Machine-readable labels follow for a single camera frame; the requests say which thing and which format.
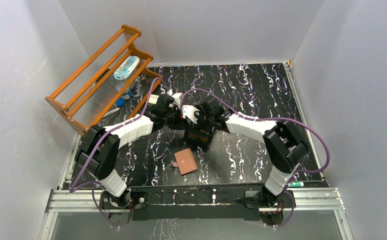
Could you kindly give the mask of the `black card tray box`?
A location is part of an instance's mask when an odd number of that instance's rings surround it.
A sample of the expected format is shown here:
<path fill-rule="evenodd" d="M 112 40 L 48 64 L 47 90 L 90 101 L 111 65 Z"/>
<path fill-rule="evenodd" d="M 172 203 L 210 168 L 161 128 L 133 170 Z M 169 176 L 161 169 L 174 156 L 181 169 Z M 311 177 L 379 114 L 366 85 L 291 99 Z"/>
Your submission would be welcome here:
<path fill-rule="evenodd" d="M 183 140 L 191 146 L 208 149 L 213 139 L 213 135 L 213 127 L 206 127 L 205 129 L 193 127 L 184 131 Z"/>

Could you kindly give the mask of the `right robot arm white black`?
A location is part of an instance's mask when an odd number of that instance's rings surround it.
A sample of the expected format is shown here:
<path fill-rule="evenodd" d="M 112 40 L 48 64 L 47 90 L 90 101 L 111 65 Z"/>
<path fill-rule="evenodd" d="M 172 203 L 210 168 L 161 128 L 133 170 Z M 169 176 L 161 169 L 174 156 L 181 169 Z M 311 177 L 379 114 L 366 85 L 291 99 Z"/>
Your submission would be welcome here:
<path fill-rule="evenodd" d="M 285 187 L 310 147 L 294 122 L 289 120 L 259 120 L 232 109 L 225 109 L 215 98 L 208 97 L 195 106 L 182 107 L 182 116 L 195 126 L 226 130 L 263 143 L 272 169 L 264 184 L 263 201 L 276 207 L 283 200 Z"/>

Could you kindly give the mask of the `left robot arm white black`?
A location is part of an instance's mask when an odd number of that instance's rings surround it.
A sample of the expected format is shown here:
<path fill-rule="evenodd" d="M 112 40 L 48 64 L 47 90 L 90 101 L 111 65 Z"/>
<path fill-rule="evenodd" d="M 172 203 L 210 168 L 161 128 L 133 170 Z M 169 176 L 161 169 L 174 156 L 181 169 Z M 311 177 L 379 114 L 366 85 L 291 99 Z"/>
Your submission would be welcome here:
<path fill-rule="evenodd" d="M 115 169 L 119 149 L 140 137 L 150 135 L 163 126 L 183 128 L 180 103 L 182 93 L 161 94 L 156 103 L 149 105 L 144 114 L 120 124 L 101 127 L 93 125 L 82 138 L 74 161 L 111 194 L 111 201 L 118 208 L 125 208 L 131 202 L 127 184 Z"/>

